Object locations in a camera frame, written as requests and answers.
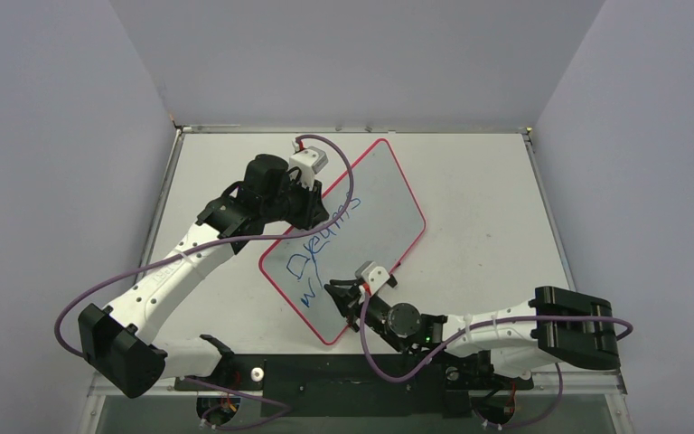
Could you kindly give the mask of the pink-framed whiteboard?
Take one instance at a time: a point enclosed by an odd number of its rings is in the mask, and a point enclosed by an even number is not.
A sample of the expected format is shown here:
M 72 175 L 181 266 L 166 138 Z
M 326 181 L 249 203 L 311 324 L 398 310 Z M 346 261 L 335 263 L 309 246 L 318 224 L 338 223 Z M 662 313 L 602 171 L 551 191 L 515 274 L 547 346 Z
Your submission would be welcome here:
M 324 193 L 327 211 L 339 219 L 308 237 L 293 231 L 260 257 L 263 276 L 325 345 L 347 327 L 324 285 L 347 279 L 366 261 L 392 271 L 427 227 L 417 198 L 389 141 L 380 138 L 353 163 L 354 178 L 341 175 Z

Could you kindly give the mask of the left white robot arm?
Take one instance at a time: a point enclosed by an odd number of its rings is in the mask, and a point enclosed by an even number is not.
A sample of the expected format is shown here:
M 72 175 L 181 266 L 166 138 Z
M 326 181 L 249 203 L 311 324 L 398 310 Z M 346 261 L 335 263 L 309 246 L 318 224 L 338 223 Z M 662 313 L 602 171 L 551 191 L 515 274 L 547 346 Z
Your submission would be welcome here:
M 232 380 L 230 349 L 211 335 L 155 344 L 173 311 L 217 267 L 237 255 L 266 225 L 287 222 L 311 230 L 329 213 L 316 175 L 326 166 L 314 147 L 287 160 L 260 154 L 241 180 L 209 201 L 171 250 L 170 263 L 156 268 L 104 307 L 79 314 L 83 359 L 128 398 L 137 398 L 168 377 L 199 376 L 212 389 Z

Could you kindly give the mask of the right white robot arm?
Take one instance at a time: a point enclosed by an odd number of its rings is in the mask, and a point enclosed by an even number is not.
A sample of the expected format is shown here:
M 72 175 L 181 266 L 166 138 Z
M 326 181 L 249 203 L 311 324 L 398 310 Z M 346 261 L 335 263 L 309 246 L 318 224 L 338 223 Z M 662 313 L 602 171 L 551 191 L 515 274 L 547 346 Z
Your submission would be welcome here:
M 332 280 L 324 287 L 350 329 L 371 330 L 421 365 L 477 356 L 475 378 L 495 386 L 528 378 L 539 367 L 568 363 L 590 371 L 620 367 L 617 320 L 611 304 L 563 288 L 536 288 L 533 298 L 480 315 L 422 314 L 409 303 L 389 305 L 363 279 Z

